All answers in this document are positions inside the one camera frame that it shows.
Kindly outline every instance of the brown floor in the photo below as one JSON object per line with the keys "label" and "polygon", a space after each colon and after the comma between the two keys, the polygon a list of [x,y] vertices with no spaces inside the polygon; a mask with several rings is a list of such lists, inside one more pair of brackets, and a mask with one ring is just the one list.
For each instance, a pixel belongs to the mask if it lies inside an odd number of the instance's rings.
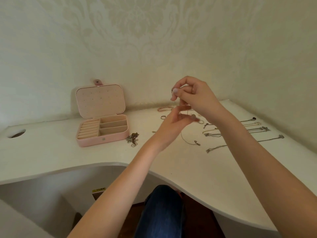
{"label": "brown floor", "polygon": [[[210,209],[185,194],[183,194],[183,201],[187,216],[184,228],[185,238],[224,238],[224,234]],[[132,206],[119,233],[119,238],[133,237],[143,208],[142,203]]]}

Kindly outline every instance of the person's right hand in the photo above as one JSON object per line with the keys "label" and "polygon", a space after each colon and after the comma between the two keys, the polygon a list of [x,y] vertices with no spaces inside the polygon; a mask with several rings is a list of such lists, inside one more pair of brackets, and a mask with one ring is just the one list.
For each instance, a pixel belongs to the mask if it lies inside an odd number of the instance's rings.
{"label": "person's right hand", "polygon": [[216,123],[224,115],[225,108],[217,100],[206,82],[191,76],[179,80],[172,88],[172,101],[180,98],[180,105],[191,105],[208,122]]}

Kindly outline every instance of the blue jeans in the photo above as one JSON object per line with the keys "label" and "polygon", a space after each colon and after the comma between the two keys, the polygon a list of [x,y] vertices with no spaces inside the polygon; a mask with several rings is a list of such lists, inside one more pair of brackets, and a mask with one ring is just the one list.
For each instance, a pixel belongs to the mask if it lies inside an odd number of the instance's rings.
{"label": "blue jeans", "polygon": [[182,198],[168,185],[159,185],[146,198],[135,238],[181,238],[185,222]]}

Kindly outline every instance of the jewelry box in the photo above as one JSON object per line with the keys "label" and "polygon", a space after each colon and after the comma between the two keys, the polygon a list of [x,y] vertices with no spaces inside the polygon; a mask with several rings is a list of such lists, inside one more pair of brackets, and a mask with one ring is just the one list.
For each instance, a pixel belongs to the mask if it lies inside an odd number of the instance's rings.
{"label": "jewelry box", "polygon": [[76,91],[79,125],[76,140],[81,147],[123,140],[129,136],[122,88],[117,84],[79,88]]}

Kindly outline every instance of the damask wallpaper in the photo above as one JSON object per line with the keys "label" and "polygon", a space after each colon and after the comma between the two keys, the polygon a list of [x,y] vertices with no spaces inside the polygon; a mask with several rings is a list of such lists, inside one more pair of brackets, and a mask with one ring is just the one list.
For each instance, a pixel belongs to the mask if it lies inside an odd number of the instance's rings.
{"label": "damask wallpaper", "polygon": [[78,115],[94,78],[126,106],[165,104],[185,75],[227,99],[262,0],[0,0],[0,123]]}
{"label": "damask wallpaper", "polygon": [[264,0],[230,99],[317,152],[317,0]]}

